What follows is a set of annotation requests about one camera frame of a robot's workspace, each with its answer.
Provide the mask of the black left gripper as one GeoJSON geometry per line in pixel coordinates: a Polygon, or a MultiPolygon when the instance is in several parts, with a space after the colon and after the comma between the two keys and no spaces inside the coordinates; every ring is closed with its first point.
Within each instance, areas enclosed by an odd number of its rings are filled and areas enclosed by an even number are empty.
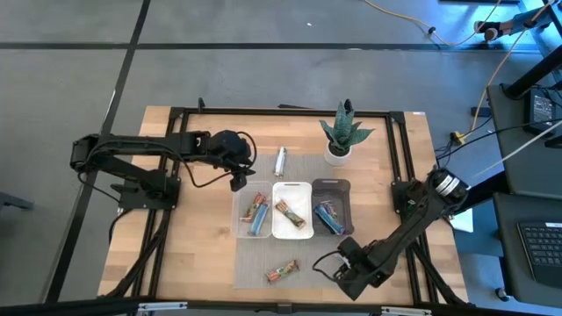
{"type": "Polygon", "coordinates": [[[237,132],[224,130],[211,136],[208,140],[208,163],[232,174],[230,188],[236,192],[247,185],[246,176],[252,176],[251,149],[248,142],[237,132]]]}

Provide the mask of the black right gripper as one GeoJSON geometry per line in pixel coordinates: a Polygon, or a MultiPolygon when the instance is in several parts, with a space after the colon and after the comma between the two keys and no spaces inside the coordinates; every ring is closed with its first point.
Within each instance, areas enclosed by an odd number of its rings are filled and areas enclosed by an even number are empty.
{"type": "Polygon", "coordinates": [[[348,236],[337,247],[338,255],[344,264],[335,272],[334,279],[343,291],[348,291],[348,296],[353,301],[356,301],[369,285],[382,284],[382,275],[379,272],[374,273],[378,265],[369,259],[369,254],[378,244],[379,240],[374,240],[361,246],[353,237],[348,236]],[[352,283],[360,277],[366,277],[368,283],[352,283]]]}

